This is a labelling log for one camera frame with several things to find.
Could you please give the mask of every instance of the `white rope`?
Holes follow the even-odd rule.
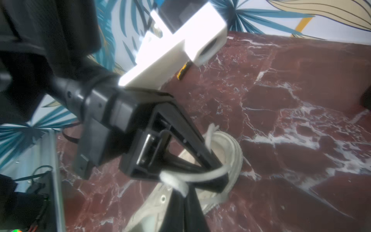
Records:
[[[207,132],[204,135],[205,138],[205,146],[211,152],[211,137],[213,133],[219,128],[219,126],[215,126],[213,123],[209,125]],[[206,172],[206,173],[197,173],[197,174],[189,174],[189,173],[181,173],[169,170],[163,170],[160,173],[160,180],[174,188],[175,190],[179,191],[183,197],[188,195],[188,184],[186,182],[204,182],[208,180],[213,180],[218,177],[221,177],[228,173],[230,170],[230,165],[225,164],[218,169]]]

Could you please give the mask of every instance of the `white sneaker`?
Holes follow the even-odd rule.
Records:
[[[211,136],[211,149],[222,164],[230,165],[229,182],[221,193],[196,189],[204,214],[228,199],[228,193],[236,183],[242,168],[241,147],[229,134],[221,131],[214,132]],[[186,150],[183,150],[179,157],[196,163],[193,156]],[[164,220],[172,190],[171,187],[162,183],[157,184],[141,208],[131,217],[123,232],[158,232]]]

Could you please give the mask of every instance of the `orange stripe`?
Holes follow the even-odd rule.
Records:
[[[300,23],[296,26],[295,30],[298,32],[302,32],[305,26],[312,20],[312,18],[302,18]]]

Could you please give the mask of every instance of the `wallpaper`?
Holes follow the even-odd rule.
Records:
[[[163,0],[155,3],[161,7]],[[256,34],[322,39],[371,45],[370,0],[211,0],[228,29]],[[153,0],[95,0],[102,48],[89,57],[124,74],[148,28]],[[32,120],[0,126],[0,169],[47,132],[76,120],[68,110],[45,96]]]

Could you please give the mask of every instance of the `red marble floor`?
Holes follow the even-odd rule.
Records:
[[[211,231],[371,231],[371,113],[359,105],[370,85],[370,46],[232,32],[166,84],[202,133],[216,123],[243,150]],[[81,180],[76,148],[58,137],[67,231],[120,231],[155,183],[128,179],[118,160]]]

